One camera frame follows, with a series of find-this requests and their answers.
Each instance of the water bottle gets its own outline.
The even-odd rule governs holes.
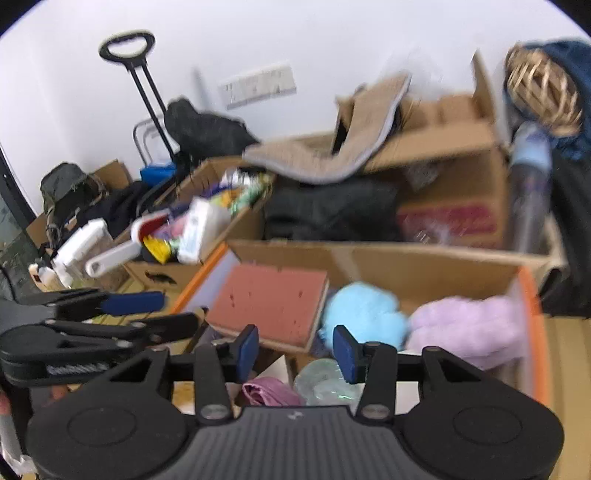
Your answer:
[[[547,134],[535,122],[524,122],[517,129],[513,142],[506,247],[515,252],[537,254],[544,219],[550,209],[550,143]]]

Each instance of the pink plush towel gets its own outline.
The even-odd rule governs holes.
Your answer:
[[[251,405],[267,407],[299,407],[305,405],[301,397],[281,380],[273,377],[260,377],[242,386]]]
[[[521,356],[525,339],[516,308],[505,296],[432,301],[410,317],[406,347],[420,352],[436,345],[480,369],[497,367]]]

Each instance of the wall socket panel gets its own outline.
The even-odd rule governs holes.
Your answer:
[[[219,86],[220,95],[228,110],[296,91],[294,75],[287,64],[239,76]]]

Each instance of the luggage trolley handle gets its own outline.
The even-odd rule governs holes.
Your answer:
[[[136,38],[143,38],[146,41],[146,46],[144,47],[143,50],[137,52],[134,55],[116,55],[110,50],[110,47],[113,45],[117,45],[117,44],[121,44],[121,43],[125,43],[125,42],[130,42],[132,40],[135,40]],[[111,38],[105,40],[102,43],[102,45],[99,47],[99,55],[101,56],[101,58],[103,58],[106,61],[111,61],[113,63],[120,63],[129,71],[129,73],[131,74],[131,77],[133,78],[133,80],[135,82],[136,87],[139,90],[139,94],[141,95],[142,100],[144,101],[145,106],[148,109],[148,113],[150,114],[150,118],[154,122],[154,126],[156,127],[156,130],[158,130],[158,133],[160,134],[160,138],[162,139],[162,142],[164,143],[164,146],[166,147],[166,150],[168,151],[168,154],[170,155],[170,160],[174,161],[175,155],[174,155],[173,148],[170,145],[168,138],[166,138],[166,134],[164,133],[162,125],[160,125],[160,121],[158,120],[158,117],[156,116],[156,113],[154,112],[152,105],[150,105],[150,100],[148,99],[148,96],[146,95],[144,87],[142,86],[141,82],[139,81],[139,77],[136,72],[137,68],[139,68],[139,67],[142,68],[142,70],[144,71],[144,75],[146,76],[146,79],[148,80],[148,84],[150,84],[150,88],[154,92],[154,96],[156,97],[156,101],[160,105],[160,109],[162,110],[163,115],[165,115],[166,114],[166,106],[165,106],[164,102],[162,101],[162,97],[160,96],[158,89],[156,88],[156,84],[154,83],[154,79],[150,75],[150,71],[148,70],[148,62],[146,61],[146,56],[148,55],[148,53],[150,53],[150,51],[154,47],[154,43],[156,43],[156,39],[154,38],[154,35],[151,32],[148,32],[146,30],[137,30],[137,31],[133,31],[133,32],[127,32],[127,33],[116,35],[114,37],[111,37]]]
[[[130,42],[136,38],[143,38],[146,41],[146,45],[143,50],[137,52],[134,55],[117,55],[113,53],[110,48],[113,45]],[[116,35],[103,42],[99,49],[99,55],[106,61],[112,61],[113,63],[120,63],[125,66],[128,70],[135,70],[138,67],[143,67],[147,64],[146,56],[152,48],[156,39],[148,31],[138,30],[121,35]]]

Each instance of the brown notebook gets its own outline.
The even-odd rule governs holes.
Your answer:
[[[307,352],[327,290],[325,271],[237,265],[207,313],[207,322],[219,332],[234,336],[253,323],[262,345]]]

